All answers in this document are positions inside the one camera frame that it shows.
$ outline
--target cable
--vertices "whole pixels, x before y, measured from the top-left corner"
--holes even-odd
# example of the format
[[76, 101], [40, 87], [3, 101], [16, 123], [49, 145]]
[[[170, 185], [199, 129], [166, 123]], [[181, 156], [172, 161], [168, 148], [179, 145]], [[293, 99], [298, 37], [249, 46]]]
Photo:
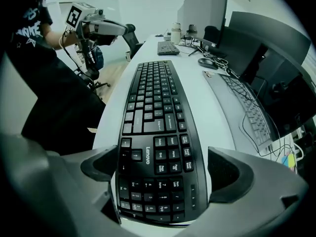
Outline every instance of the cable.
[[245, 128], [244, 128], [244, 126], [243, 126], [243, 123], [244, 123], [244, 121], [245, 121], [245, 118], [246, 118], [246, 115], [247, 115], [247, 113], [248, 113], [248, 111], [249, 111], [249, 108], [251, 107], [251, 105], [253, 104], [253, 102], [255, 102], [256, 100], [257, 100], [257, 98], [258, 98], [258, 95], [259, 95], [259, 93], [260, 93], [260, 90], [261, 90], [261, 88], [263, 87], [263, 84], [261, 85], [261, 87], [260, 87], [260, 89], [259, 89], [259, 92], [258, 92], [258, 94], [257, 94], [257, 96], [256, 96], [256, 98], [251, 102], [251, 104], [248, 106], [248, 109], [247, 109], [247, 111], [246, 111], [246, 113], [245, 113], [245, 116], [243, 116], [243, 120], [242, 120], [242, 128], [243, 128], [243, 130], [244, 130], [244, 132], [248, 135], [248, 137], [253, 141], [253, 143], [255, 144], [255, 146], [256, 146], [256, 148], [257, 148], [257, 152], [258, 152], [258, 154], [261, 156], [261, 154], [260, 154], [260, 152], [259, 152], [259, 149], [258, 149], [258, 146], [257, 146], [257, 144], [255, 143], [255, 141], [250, 137], [250, 135], [247, 133], [247, 131], [245, 130]]

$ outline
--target computer monitor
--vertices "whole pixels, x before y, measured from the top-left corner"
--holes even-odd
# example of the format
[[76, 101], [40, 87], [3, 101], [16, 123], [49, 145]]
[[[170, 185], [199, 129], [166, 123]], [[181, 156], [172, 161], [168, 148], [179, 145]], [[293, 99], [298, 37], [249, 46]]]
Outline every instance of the computer monitor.
[[315, 115], [316, 87], [295, 61], [286, 59], [271, 48], [264, 57], [258, 63], [250, 86], [255, 94], [259, 92], [259, 101], [274, 120], [280, 137], [283, 137]]
[[183, 34], [190, 25], [195, 25], [197, 33], [193, 38], [206, 45], [218, 47], [225, 25], [227, 0], [184, 0], [178, 11], [178, 22]]
[[233, 11], [229, 28], [268, 41], [302, 64], [311, 41], [296, 29], [266, 16], [255, 13]]

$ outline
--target keyboard cable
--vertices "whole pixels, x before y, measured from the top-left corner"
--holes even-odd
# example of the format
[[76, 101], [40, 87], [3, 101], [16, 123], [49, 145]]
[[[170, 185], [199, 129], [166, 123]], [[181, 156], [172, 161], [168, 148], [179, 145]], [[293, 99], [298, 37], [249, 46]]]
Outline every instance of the keyboard cable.
[[[239, 86], [241, 89], [243, 88], [244, 91], [246, 92], [246, 94], [249, 94], [249, 93], [247, 93], [247, 89], [245, 88], [244, 85], [242, 85], [243, 87], [241, 87], [241, 86], [238, 85], [235, 81], [233, 81], [231, 78], [229, 78], [229, 79], [230, 79], [230, 82], [233, 82], [234, 84], [236, 84], [237, 86]], [[262, 85], [261, 85], [261, 87], [260, 87], [260, 89], [259, 89], [259, 92], [261, 91], [261, 88], [262, 88], [262, 86], [263, 86], [264, 83], [266, 83], [265, 91], [267, 90], [267, 87], [268, 87], [268, 82], [267, 82], [264, 78], [261, 78], [261, 79], [263, 79], [264, 82], [262, 83]], [[276, 123], [274, 122], [274, 120], [272, 119], [272, 117], [270, 116], [270, 114], [266, 112], [266, 110], [264, 110], [263, 108], [261, 108], [260, 106], [258, 106], [256, 103], [254, 103], [254, 101], [256, 101], [256, 99], [257, 99], [258, 96], [259, 96], [259, 92], [258, 92], [258, 94], [257, 94], [257, 96], [256, 96], [256, 99], [255, 99], [255, 100], [252, 100], [252, 99], [248, 98], [246, 95], [243, 95], [241, 92], [237, 91], [236, 89], [233, 89], [233, 88], [232, 88], [232, 90], [234, 90], [234, 91], [236, 91], [238, 94], [242, 95], [242, 96], [243, 96], [244, 98], [246, 98], [248, 101], [252, 101], [251, 104], [254, 104], [256, 107], [258, 107], [260, 110], [264, 111], [264, 112], [269, 116], [270, 120], [272, 121], [272, 123], [273, 123], [274, 126], [276, 127], [276, 131], [277, 131], [277, 134], [278, 134], [278, 137], [279, 137], [279, 150], [280, 150], [280, 151], [279, 151], [279, 154], [280, 154], [280, 153], [281, 153], [281, 137], [280, 137], [280, 133], [279, 133], [279, 130], [278, 130], [278, 128], [277, 128]], [[260, 155], [259, 149], [258, 149], [258, 147], [257, 147], [257, 144], [256, 144], [256, 143], [254, 142], [254, 140], [250, 137], [250, 135], [247, 133], [247, 131], [245, 130], [245, 128], [244, 128], [244, 126], [243, 126], [244, 119], [245, 119], [245, 116], [244, 116], [243, 121], [242, 121], [242, 129], [243, 129], [244, 132], [248, 135], [248, 137], [253, 141], [253, 143], [256, 145], [257, 152], [258, 152], [258, 154]]]

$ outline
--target black keyboard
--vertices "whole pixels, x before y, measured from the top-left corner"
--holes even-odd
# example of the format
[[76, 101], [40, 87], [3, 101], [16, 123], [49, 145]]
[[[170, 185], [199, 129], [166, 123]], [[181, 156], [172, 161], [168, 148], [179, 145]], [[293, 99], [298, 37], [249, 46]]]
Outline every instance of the black keyboard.
[[158, 49], [157, 49], [158, 55], [177, 55], [179, 53], [180, 53], [179, 49], [177, 49], [176, 46], [172, 42], [170, 41], [158, 42]]
[[123, 117], [116, 174], [120, 215], [155, 225], [196, 219], [208, 206], [203, 156], [171, 61], [138, 65]]

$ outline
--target white wall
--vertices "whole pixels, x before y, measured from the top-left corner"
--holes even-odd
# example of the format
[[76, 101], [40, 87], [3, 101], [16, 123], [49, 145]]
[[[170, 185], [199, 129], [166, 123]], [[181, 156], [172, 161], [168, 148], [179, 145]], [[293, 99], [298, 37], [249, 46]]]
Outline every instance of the white wall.
[[1, 63], [0, 81], [0, 132], [21, 134], [37, 96], [15, 70], [8, 56], [4, 54]]

